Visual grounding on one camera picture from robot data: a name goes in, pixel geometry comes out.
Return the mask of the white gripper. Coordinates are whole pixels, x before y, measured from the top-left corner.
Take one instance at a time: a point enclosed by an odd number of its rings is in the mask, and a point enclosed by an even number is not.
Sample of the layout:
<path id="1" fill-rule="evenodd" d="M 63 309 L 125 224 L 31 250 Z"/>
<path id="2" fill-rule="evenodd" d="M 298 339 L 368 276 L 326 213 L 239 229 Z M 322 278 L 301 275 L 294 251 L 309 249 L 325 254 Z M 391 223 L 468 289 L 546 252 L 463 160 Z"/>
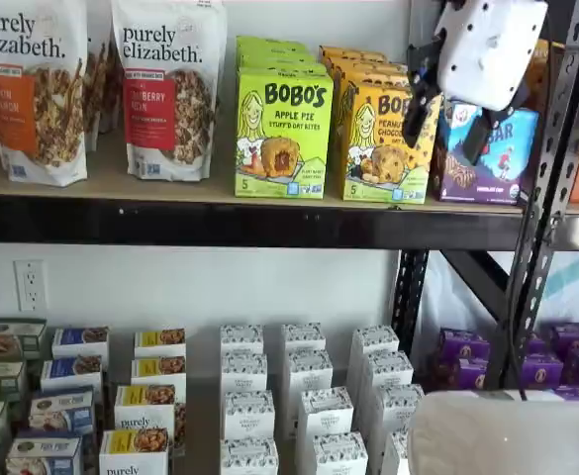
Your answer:
<path id="1" fill-rule="evenodd" d="M 402 134 L 415 147 L 440 91 L 448 100 L 482 107 L 462 146 L 476 165 L 492 132 L 522 105 L 516 94 L 531 61 L 548 4 L 479 0 L 445 5 L 435 31 L 444 42 L 407 49 L 412 98 Z"/>

